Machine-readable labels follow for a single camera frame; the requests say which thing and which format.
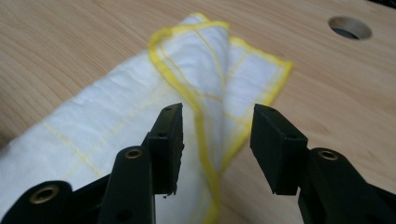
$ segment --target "yellow border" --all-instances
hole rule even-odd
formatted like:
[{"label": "yellow border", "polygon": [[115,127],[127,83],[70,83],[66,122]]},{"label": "yellow border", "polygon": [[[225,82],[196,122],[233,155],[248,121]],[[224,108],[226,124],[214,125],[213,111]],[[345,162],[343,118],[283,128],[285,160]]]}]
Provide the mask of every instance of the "yellow border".
[{"label": "yellow border", "polygon": [[[203,27],[204,24],[197,24],[199,27]],[[191,25],[183,25],[187,29],[191,29]],[[163,75],[165,80],[176,90],[180,92],[180,94],[185,98],[185,100],[189,103],[192,111],[194,112],[194,124],[195,124],[195,132],[197,134],[198,143],[198,156],[200,162],[204,168],[204,172],[209,184],[209,187],[212,192],[213,202],[210,205],[209,211],[206,213],[204,218],[204,223],[214,223],[217,220],[219,208],[220,208],[220,199],[219,199],[219,177],[213,165],[210,162],[208,156],[208,149],[206,143],[205,136],[205,124],[204,124],[204,110],[201,108],[199,102],[194,97],[194,94],[191,92],[189,88],[184,86],[178,79],[173,70],[166,64],[166,62],[161,60],[160,55],[157,53],[157,45],[161,44],[167,37],[170,37],[174,32],[183,31],[181,27],[174,28],[163,28],[158,33],[154,34],[151,38],[151,41],[148,45],[148,55],[151,59],[151,62],[157,68],[159,73]]]},{"label": "yellow border", "polygon": [[[202,22],[197,24],[182,24],[172,28],[161,29],[151,37],[151,41],[148,45],[148,55],[153,65],[157,68],[158,72],[173,88],[175,88],[181,94],[182,97],[184,97],[184,99],[187,101],[192,111],[194,112],[195,132],[197,134],[197,138],[199,139],[199,141],[197,141],[198,155],[200,162],[204,168],[204,172],[209,187],[213,194],[213,201],[206,212],[206,215],[203,219],[203,223],[215,223],[218,219],[219,209],[220,209],[219,178],[223,173],[223,171],[225,171],[229,163],[232,161],[234,156],[238,153],[239,149],[246,142],[250,132],[249,129],[250,125],[248,126],[245,125],[245,128],[243,129],[241,134],[238,135],[238,137],[234,141],[234,144],[232,144],[233,147],[230,150],[227,150],[227,153],[225,154],[225,158],[222,164],[221,172],[218,175],[208,157],[208,149],[207,149],[206,137],[205,137],[205,124],[203,122],[205,115],[204,110],[201,108],[193,92],[191,92],[189,88],[184,86],[177,79],[177,76],[175,75],[173,70],[166,64],[166,62],[162,61],[160,55],[157,52],[157,45],[161,44],[164,40],[171,38],[172,35],[174,34],[185,33],[188,31],[193,31],[195,29],[206,28],[211,26],[218,26],[227,30],[230,28],[230,25],[228,23],[222,21],[210,21],[202,13],[193,13],[191,14],[191,16],[196,16],[200,18]],[[290,69],[292,67],[292,63],[283,62],[273,55],[264,53],[263,51],[258,49],[254,49],[246,41],[240,38],[231,36],[229,37],[229,41],[232,45],[240,45],[241,47],[248,49],[250,53],[253,53],[259,57],[264,58],[265,61],[270,61],[284,68],[284,71],[281,74],[281,78],[278,80],[275,86],[270,90],[268,97],[266,97],[262,102],[265,105],[271,104],[274,101],[276,95],[281,90],[284,83],[286,82]]]}]

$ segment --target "wooden table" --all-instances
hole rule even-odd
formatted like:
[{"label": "wooden table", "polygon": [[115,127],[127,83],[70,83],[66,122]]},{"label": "wooden table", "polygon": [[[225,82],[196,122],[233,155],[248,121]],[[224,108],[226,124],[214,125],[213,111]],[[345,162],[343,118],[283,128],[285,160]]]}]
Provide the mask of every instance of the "wooden table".
[{"label": "wooden table", "polygon": [[[195,11],[294,61],[273,106],[309,147],[341,152],[369,183],[396,193],[396,10],[364,0],[0,1],[0,145]],[[365,23],[372,36],[337,35],[336,16]],[[225,173],[221,197],[219,223],[302,222],[297,197],[271,194],[248,147]]]}]

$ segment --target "yellow trim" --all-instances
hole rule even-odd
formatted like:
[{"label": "yellow trim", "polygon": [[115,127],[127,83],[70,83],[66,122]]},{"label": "yellow trim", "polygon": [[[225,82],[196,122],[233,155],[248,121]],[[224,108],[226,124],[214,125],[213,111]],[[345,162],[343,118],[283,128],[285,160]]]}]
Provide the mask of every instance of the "yellow trim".
[{"label": "yellow trim", "polygon": [[[273,88],[271,90],[269,90],[266,97],[263,97],[264,92],[262,92],[259,95],[259,97],[263,98],[263,100],[260,102],[260,104],[263,104],[263,105],[270,105],[275,100],[276,96],[281,91],[282,87],[285,85],[286,80],[289,77],[290,70],[293,67],[293,63],[291,63],[291,62],[282,62],[279,59],[276,59],[276,60],[279,63],[283,63],[283,72],[281,74],[281,77],[277,81],[277,83],[273,86]],[[248,140],[250,131],[251,131],[251,121],[248,121],[248,124],[245,125],[245,128],[243,129],[243,131],[240,134],[238,134],[238,136],[235,137],[235,140],[231,144],[231,148],[226,150],[227,152],[224,154],[224,159],[222,160],[222,164],[221,164],[220,175],[222,175],[224,173],[224,171],[230,165],[233,158],[240,151],[240,149],[242,149],[243,145]]]},{"label": "yellow trim", "polygon": [[[246,142],[248,135],[250,133],[251,123],[242,122],[242,125],[245,124],[243,131],[238,134],[236,137],[234,144],[232,147],[227,150],[224,156],[224,160],[222,161],[222,169],[220,174],[218,175],[215,168],[210,162],[208,157],[208,148],[206,144],[205,137],[205,124],[204,120],[204,110],[200,106],[198,100],[195,95],[191,92],[189,88],[184,86],[178,79],[173,70],[168,66],[166,62],[164,62],[160,55],[157,52],[157,44],[161,44],[164,40],[171,38],[173,35],[180,35],[182,33],[186,33],[188,31],[195,31],[196,29],[218,26],[224,29],[229,30],[230,25],[222,22],[222,21],[210,21],[205,15],[201,13],[193,13],[192,16],[197,16],[203,20],[203,22],[198,24],[183,24],[179,26],[175,26],[173,28],[163,28],[156,34],[154,34],[151,38],[151,41],[148,45],[148,55],[151,59],[153,65],[157,68],[159,73],[163,76],[163,78],[173,87],[175,88],[180,95],[187,101],[190,105],[192,111],[194,112],[194,124],[195,124],[195,132],[197,134],[198,143],[198,155],[200,162],[204,168],[204,172],[211,189],[211,193],[213,195],[213,201],[210,204],[206,215],[203,219],[203,223],[216,223],[219,216],[220,209],[220,199],[219,199],[219,177],[225,171],[229,163],[232,161],[233,157],[237,154],[242,145]],[[279,60],[277,57],[267,54],[259,49],[254,49],[251,47],[246,41],[237,38],[237,37],[229,37],[229,42],[234,47],[242,47],[249,51],[250,54],[254,54],[265,61],[269,61],[271,63],[275,63],[278,66],[283,68],[283,72],[281,77],[277,81],[277,83],[273,86],[273,88],[267,94],[262,102],[266,105],[271,104],[278,92],[281,90],[283,85],[285,84],[287,77],[289,76],[290,69],[292,68],[291,62],[283,62]]]},{"label": "yellow trim", "polygon": [[166,62],[161,60],[161,57],[157,52],[157,45],[161,44],[165,39],[170,37],[173,34],[174,30],[177,29],[163,28],[158,33],[154,34],[148,45],[148,55],[151,59],[151,62],[157,68],[158,72],[173,88],[175,88],[180,92],[181,96],[185,98],[187,103],[190,105],[192,111],[194,112],[195,132],[197,134],[197,139],[199,139],[197,141],[198,156],[201,164],[203,165],[204,172],[213,196],[212,204],[214,204],[213,205],[214,207],[210,206],[210,209],[204,219],[216,220],[220,207],[219,177],[208,157],[208,148],[207,148],[206,136],[205,136],[204,111],[201,108],[197,99],[194,97],[194,94],[191,92],[191,90],[186,86],[184,86],[177,79],[177,76],[175,75],[173,70],[166,64]]},{"label": "yellow trim", "polygon": [[209,49],[210,54],[213,57],[213,60],[215,60],[215,65],[216,65],[216,68],[218,69],[219,77],[221,79],[221,87],[224,89],[224,85],[225,85],[225,83],[224,83],[224,74],[222,72],[218,56],[216,55],[216,53],[212,49],[212,47],[210,47],[209,43],[207,43],[207,40],[199,33],[199,31],[196,30],[196,29],[193,29],[193,31],[201,38],[202,41],[204,41],[206,47]]},{"label": "yellow trim", "polygon": [[193,12],[190,14],[190,16],[199,17],[201,20],[205,22],[210,21],[210,19],[208,19],[207,16],[202,14],[201,12]]},{"label": "yellow trim", "polygon": [[70,147],[73,152],[82,160],[84,161],[85,164],[90,167],[93,172],[98,176],[101,177],[103,176],[102,172],[96,166],[94,166],[88,158],[86,158],[79,150],[77,147],[75,147],[67,138],[65,138],[63,135],[61,135],[58,131],[56,131],[53,127],[51,127],[46,121],[43,121],[41,123],[44,128],[46,128],[50,133],[52,133],[55,137],[57,137],[61,142],[63,142],[65,145]]}]

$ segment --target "folded cloth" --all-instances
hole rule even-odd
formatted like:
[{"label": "folded cloth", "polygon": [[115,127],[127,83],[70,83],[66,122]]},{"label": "folded cloth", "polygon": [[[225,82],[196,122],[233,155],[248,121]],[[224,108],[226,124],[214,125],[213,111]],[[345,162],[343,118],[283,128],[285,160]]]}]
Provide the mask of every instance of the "folded cloth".
[{"label": "folded cloth", "polygon": [[191,14],[1,150],[1,217],[41,182],[78,189],[107,175],[118,151],[139,146],[160,110],[181,102],[177,195],[156,198],[157,223],[215,223],[219,178],[248,138],[252,108],[271,104],[290,68],[229,36],[227,23]]}]

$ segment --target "screw hole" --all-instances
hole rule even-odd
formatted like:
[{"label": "screw hole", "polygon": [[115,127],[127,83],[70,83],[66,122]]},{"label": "screw hole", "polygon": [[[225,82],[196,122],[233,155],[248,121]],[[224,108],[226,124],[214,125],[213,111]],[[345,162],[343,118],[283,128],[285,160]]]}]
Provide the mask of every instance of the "screw hole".
[{"label": "screw hole", "polygon": [[30,197],[30,203],[45,203],[53,199],[59,193],[59,187],[56,185],[49,185],[39,189]]},{"label": "screw hole", "polygon": [[349,39],[363,40],[372,36],[368,25],[349,17],[333,17],[329,19],[329,26],[338,35]]},{"label": "screw hole", "polygon": [[318,154],[321,158],[329,160],[329,161],[338,160],[338,156],[330,151],[320,151]]},{"label": "screw hole", "polygon": [[140,149],[131,149],[125,153],[126,159],[136,159],[143,154],[142,150]]},{"label": "screw hole", "polygon": [[132,217],[131,210],[123,210],[117,214],[117,221],[118,222],[128,221],[131,217]]}]

